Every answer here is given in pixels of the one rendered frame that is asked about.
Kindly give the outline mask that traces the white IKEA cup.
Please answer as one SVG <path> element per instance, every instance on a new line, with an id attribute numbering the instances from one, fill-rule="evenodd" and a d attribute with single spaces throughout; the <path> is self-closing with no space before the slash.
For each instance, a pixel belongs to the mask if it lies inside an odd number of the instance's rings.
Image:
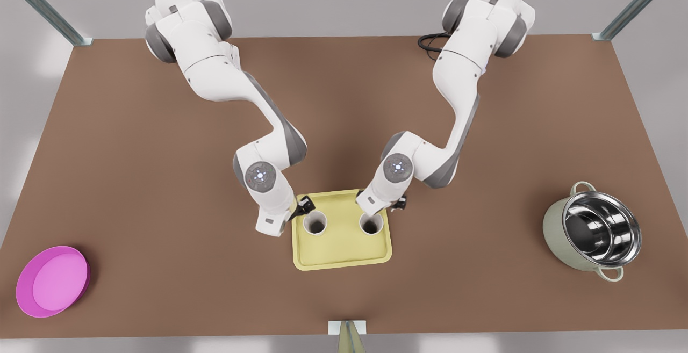
<path id="1" fill-rule="evenodd" d="M 327 216 L 322 211 L 310 211 L 303 218 L 304 230 L 314 236 L 320 236 L 327 228 Z"/>
<path id="2" fill-rule="evenodd" d="M 359 218 L 359 227 L 366 235 L 376 235 L 383 230 L 384 226 L 385 219 L 383 219 L 380 213 L 364 213 Z"/>

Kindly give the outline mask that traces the yellow rectangular tray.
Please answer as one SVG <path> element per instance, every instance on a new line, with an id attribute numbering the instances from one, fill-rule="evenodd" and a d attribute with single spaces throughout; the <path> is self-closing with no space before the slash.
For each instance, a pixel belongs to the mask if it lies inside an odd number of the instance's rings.
<path id="1" fill-rule="evenodd" d="M 388 212 L 379 213 L 385 219 L 383 230 L 366 235 L 359 227 L 364 212 L 355 202 L 358 190 L 312 192 L 315 209 L 327 216 L 327 228 L 320 236 L 308 234 L 303 228 L 303 216 L 292 221 L 292 255 L 301 271 L 342 268 L 385 263 L 392 255 Z"/>

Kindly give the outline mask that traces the pale green steel pot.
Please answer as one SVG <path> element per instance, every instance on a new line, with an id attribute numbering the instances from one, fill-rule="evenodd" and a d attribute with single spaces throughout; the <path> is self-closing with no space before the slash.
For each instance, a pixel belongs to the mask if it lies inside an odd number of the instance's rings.
<path id="1" fill-rule="evenodd" d="M 637 257 L 642 235 L 634 214 L 616 197 L 586 181 L 553 203 L 542 222 L 544 240 L 561 263 L 619 282 Z"/>

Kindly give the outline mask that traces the pink round bowl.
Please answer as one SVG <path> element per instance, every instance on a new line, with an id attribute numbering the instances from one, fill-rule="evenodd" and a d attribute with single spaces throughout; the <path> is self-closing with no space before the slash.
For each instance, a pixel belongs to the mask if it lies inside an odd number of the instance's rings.
<path id="1" fill-rule="evenodd" d="M 55 316 L 81 299 L 90 278 L 89 262 L 79 250 L 54 246 L 24 267 L 16 284 L 16 302 L 28 316 Z"/>

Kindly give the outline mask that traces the silver frame post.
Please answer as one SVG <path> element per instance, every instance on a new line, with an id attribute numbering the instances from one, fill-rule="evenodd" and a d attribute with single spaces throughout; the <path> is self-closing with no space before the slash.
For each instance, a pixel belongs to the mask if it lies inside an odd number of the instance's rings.
<path id="1" fill-rule="evenodd" d="M 367 334 L 367 322 L 364 320 L 328 321 L 328 333 L 337 334 L 337 353 L 366 353 L 361 334 Z"/>
<path id="2" fill-rule="evenodd" d="M 94 41 L 93 38 L 83 37 L 46 0 L 25 1 L 73 46 L 85 47 L 92 45 L 92 42 Z"/>
<path id="3" fill-rule="evenodd" d="M 653 0 L 631 0 L 604 30 L 592 33 L 591 38 L 597 41 L 613 40 L 651 1 Z"/>

